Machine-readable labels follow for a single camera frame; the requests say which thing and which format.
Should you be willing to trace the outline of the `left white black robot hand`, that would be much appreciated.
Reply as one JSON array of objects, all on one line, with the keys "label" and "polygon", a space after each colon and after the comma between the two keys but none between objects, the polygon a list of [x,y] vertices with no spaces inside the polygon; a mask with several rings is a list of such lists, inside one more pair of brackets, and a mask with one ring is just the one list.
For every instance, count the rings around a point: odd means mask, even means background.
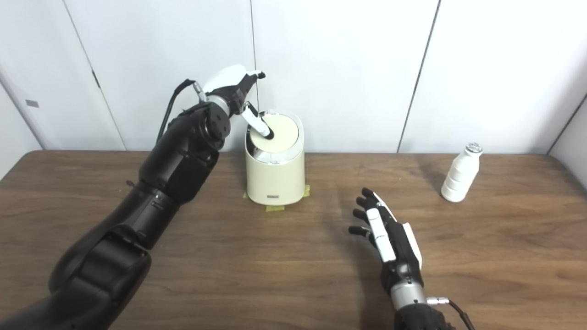
[{"label": "left white black robot hand", "polygon": [[214,74],[203,87],[201,96],[207,102],[215,103],[227,114],[241,116],[264,139],[274,138],[273,130],[264,121],[263,115],[247,101],[248,94],[258,80],[266,73],[260,70],[248,71],[243,65],[226,67]]}]

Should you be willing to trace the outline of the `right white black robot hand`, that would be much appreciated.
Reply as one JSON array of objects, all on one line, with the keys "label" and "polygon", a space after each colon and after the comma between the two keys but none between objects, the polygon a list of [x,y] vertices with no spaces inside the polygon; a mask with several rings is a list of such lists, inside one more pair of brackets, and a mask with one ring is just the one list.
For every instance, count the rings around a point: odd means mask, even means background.
[{"label": "right white black robot hand", "polygon": [[400,223],[387,204],[373,191],[362,188],[352,214],[367,227],[350,226],[348,232],[365,237],[379,253],[382,263],[380,280],[387,294],[400,284],[424,286],[421,274],[421,253],[409,223]]}]

